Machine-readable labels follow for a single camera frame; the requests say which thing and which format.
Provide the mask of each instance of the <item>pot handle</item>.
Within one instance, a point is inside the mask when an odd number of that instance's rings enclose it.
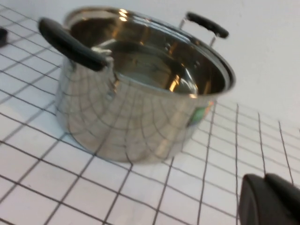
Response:
[[[81,44],[58,22],[41,18],[38,29],[49,44],[74,62],[94,71],[100,71],[107,66],[104,56]]]
[[[180,29],[183,27],[186,20],[197,23],[198,25],[212,31],[215,34],[214,38],[210,43],[210,46],[213,45],[214,41],[216,40],[216,37],[227,38],[229,36],[229,32],[223,27],[221,27],[219,24],[192,12],[186,13],[185,18],[181,21],[179,25]]]

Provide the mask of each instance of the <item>pot rim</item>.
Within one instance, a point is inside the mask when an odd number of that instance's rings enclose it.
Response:
[[[233,69],[231,68],[231,66],[229,65],[229,63],[218,53],[216,52],[213,48],[209,47],[206,43],[204,43],[203,41],[197,39],[196,37],[192,36],[191,34],[187,33],[184,30],[181,30],[178,27],[175,27],[167,22],[161,21],[159,19],[153,18],[151,16],[142,14],[142,13],[137,13],[135,11],[131,11],[131,10],[127,10],[127,9],[123,9],[123,8],[116,8],[116,7],[107,7],[107,6],[89,6],[89,7],[79,7],[77,9],[74,9],[72,11],[70,11],[66,16],[65,19],[63,20],[63,24],[64,26],[66,26],[67,28],[69,28],[70,26],[72,26],[73,24],[70,24],[70,21],[76,17],[77,15],[80,14],[84,14],[84,13],[90,13],[92,11],[106,11],[108,13],[112,13],[115,15],[119,15],[120,11],[125,11],[127,16],[129,18],[139,18],[142,19],[146,22],[152,22],[155,23],[159,26],[162,26],[166,29],[169,29],[173,32],[176,33],[176,35],[180,38],[182,41],[185,41],[187,43],[190,43],[195,49],[197,49],[198,51],[200,51],[202,54],[204,54],[207,58],[210,59],[210,61],[212,63],[214,63],[216,65],[216,63],[221,63],[221,66],[224,67],[224,69],[227,71],[228,76],[229,76],[229,85],[227,88],[223,89],[222,91],[218,92],[218,93],[211,93],[211,94],[182,94],[182,93],[176,93],[176,92],[170,92],[168,90],[164,90],[164,89],[160,89],[160,88],[156,88],[141,82],[138,82],[132,78],[129,77],[125,77],[124,75],[118,75],[118,77],[120,77],[120,80],[127,80],[129,82],[135,82],[136,85],[142,85],[143,87],[147,88],[147,90],[151,90],[151,93],[153,94],[153,91],[156,92],[157,95],[157,91],[161,92],[161,94],[166,94],[169,93],[171,94],[173,97],[174,95],[178,96],[178,97],[185,97],[185,98],[193,98],[193,99],[199,99],[199,98],[205,98],[207,101],[211,101],[213,99],[215,99],[218,96],[221,96],[223,94],[226,94],[227,92],[231,91],[235,84],[236,84],[236,76],[235,73],[233,71]]]

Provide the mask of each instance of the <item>black object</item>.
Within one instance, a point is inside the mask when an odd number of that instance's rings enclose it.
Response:
[[[107,65],[101,54],[81,44],[58,22],[42,18],[38,22],[38,29],[49,44],[69,59],[94,71],[100,71]]]
[[[4,28],[0,28],[0,48],[8,43],[8,31]]]
[[[186,19],[214,32],[215,35],[220,38],[227,38],[229,35],[229,32],[223,27],[221,27],[219,24],[195,13],[187,12]]]
[[[300,225],[300,190],[275,174],[246,174],[240,195],[241,225]]]

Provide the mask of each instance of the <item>cooking pot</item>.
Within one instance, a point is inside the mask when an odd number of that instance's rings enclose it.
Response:
[[[185,21],[214,32],[206,45]],[[42,36],[65,55],[56,94],[60,125],[95,155],[156,162],[180,152],[233,70],[212,48],[228,32],[187,13],[176,28],[124,9],[81,8],[63,26],[42,18]]]

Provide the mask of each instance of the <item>white tiled surface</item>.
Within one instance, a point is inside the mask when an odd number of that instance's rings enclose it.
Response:
[[[54,116],[61,55],[17,12],[2,7],[0,26],[10,30],[0,49],[1,225],[234,225],[244,174],[300,185],[299,129],[230,102],[174,159],[92,157]]]

